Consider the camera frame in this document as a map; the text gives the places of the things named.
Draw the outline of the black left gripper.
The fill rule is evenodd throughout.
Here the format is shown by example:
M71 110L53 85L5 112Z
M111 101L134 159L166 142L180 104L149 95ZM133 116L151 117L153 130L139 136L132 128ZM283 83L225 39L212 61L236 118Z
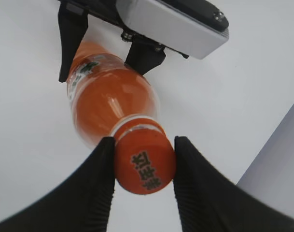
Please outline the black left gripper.
M94 16L121 28L121 38L131 42L125 64L140 75L161 65L166 58L165 45L138 35L121 22L115 0L61 0L58 26L61 39L61 67L58 81L66 82L78 47L88 28L88 16Z

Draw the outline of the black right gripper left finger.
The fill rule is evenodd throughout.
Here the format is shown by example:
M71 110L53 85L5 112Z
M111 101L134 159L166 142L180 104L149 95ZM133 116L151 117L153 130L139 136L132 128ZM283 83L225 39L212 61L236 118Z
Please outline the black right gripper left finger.
M63 183L0 222L0 232L105 232L115 187L115 140L101 139Z

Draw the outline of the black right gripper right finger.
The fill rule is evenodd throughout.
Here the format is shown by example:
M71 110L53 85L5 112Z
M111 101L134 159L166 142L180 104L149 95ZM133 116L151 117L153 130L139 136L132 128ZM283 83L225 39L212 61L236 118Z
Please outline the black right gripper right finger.
M294 232L294 219L223 176L185 136L175 137L173 178L184 232Z

